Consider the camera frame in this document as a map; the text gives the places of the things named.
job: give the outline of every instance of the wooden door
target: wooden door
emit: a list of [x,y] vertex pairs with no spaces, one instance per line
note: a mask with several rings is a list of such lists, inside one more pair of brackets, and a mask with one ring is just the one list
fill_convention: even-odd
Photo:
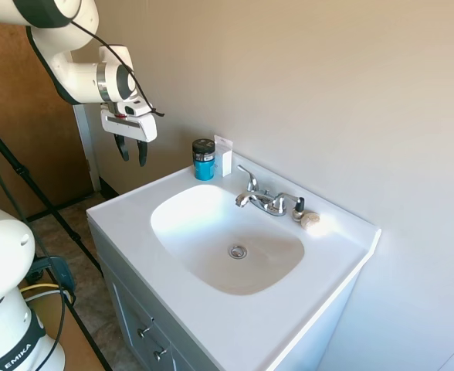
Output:
[[[0,137],[53,204],[93,191],[73,108],[22,26],[0,24]],[[46,209],[1,154],[0,171],[27,216]],[[16,216],[1,187],[0,209]]]

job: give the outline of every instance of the faucet spout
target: faucet spout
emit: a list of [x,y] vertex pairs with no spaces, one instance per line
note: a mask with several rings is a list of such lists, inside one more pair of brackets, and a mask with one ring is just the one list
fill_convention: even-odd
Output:
[[248,204],[250,199],[258,201],[258,196],[264,196],[263,192],[243,192],[235,198],[235,205],[238,207],[244,207]]

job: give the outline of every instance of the bathroom vanity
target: bathroom vanity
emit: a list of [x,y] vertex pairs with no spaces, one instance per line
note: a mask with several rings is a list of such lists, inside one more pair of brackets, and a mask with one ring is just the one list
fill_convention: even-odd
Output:
[[[236,197],[306,200],[308,233]],[[88,210],[125,341],[152,371],[316,370],[380,229],[243,158],[201,182],[192,168]]]

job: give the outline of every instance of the black cable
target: black cable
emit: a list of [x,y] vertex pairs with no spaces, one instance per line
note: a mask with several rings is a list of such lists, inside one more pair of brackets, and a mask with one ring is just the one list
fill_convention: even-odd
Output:
[[148,107],[151,109],[151,113],[152,114],[156,114],[158,117],[163,117],[165,116],[165,114],[161,114],[160,112],[157,112],[157,110],[155,110],[150,102],[148,101],[148,98],[146,95],[144,95],[144,92],[143,92],[143,89],[141,89],[141,85],[140,83],[137,81],[137,78],[135,77],[134,75],[134,71],[122,60],[122,58],[120,58],[120,56],[114,52],[114,50],[110,47],[109,44],[107,44],[105,41],[103,41],[100,37],[98,37],[97,35],[95,35],[94,33],[88,31],[87,29],[85,29],[84,27],[78,25],[76,22],[74,21],[71,21],[71,24],[74,25],[75,27],[77,27],[78,29],[80,29],[81,31],[85,32],[86,34],[90,35],[91,37],[93,37],[96,41],[98,41],[99,43],[101,43],[103,46],[105,46],[107,49],[109,49],[109,51],[117,58],[117,60],[120,62],[120,64],[122,64],[124,66],[124,68],[126,69],[126,71],[131,75],[131,77],[133,78],[134,82],[136,83],[136,86],[137,86],[137,89],[140,91],[141,93],[141,96],[143,97],[144,101],[147,103]]
[[4,179],[2,179],[2,176],[1,176],[1,173],[0,173],[0,185],[2,187],[2,189],[4,190],[4,193],[5,195],[8,197],[9,201],[11,201],[11,204],[14,206],[14,208],[16,209],[16,212],[19,214],[19,216],[21,217],[22,221],[24,224],[26,224],[26,226],[32,230],[32,233],[33,233],[33,236],[35,237],[35,241],[39,244],[40,246],[40,249],[42,249],[42,252],[43,254],[48,257],[48,260],[49,260],[49,264],[50,264],[50,267],[52,268],[53,270],[53,273],[54,273],[54,276],[56,278],[56,281],[57,281],[57,285],[59,286],[59,292],[60,292],[60,297],[61,297],[61,302],[62,302],[62,308],[61,308],[61,315],[60,315],[60,323],[59,323],[59,330],[57,331],[57,336],[56,338],[54,339],[54,343],[52,345],[52,348],[50,349],[49,351],[49,354],[47,354],[47,356],[44,358],[44,360],[42,361],[42,363],[40,363],[40,365],[37,367],[37,369],[35,371],[40,371],[41,368],[43,367],[43,365],[46,364],[46,362],[49,360],[50,356],[52,355],[52,353],[54,353],[54,351],[56,350],[56,347],[57,347],[57,344],[59,343],[59,340],[60,340],[60,336],[61,334],[63,333],[63,326],[64,326],[64,316],[66,314],[66,303],[64,301],[64,289],[63,289],[63,286],[60,284],[61,282],[61,278],[60,278],[60,275],[59,275],[59,272],[57,271],[56,267],[54,266],[54,264],[52,263],[52,258],[50,257],[50,254],[49,252],[47,251],[47,249],[45,248],[45,245],[43,244],[42,240],[38,237],[38,235],[35,233],[35,231],[33,230],[33,228],[29,225],[28,223],[28,220],[26,219],[24,213],[21,211],[21,208],[19,207],[18,203],[15,201],[14,197],[12,196],[12,194],[9,192],[9,189],[7,187],[7,185],[4,183]]

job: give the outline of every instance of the black lid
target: black lid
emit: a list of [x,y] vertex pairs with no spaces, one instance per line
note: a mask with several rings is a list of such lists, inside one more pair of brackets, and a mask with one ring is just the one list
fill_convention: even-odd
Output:
[[212,139],[196,139],[193,141],[193,152],[209,155],[215,152],[215,142]]

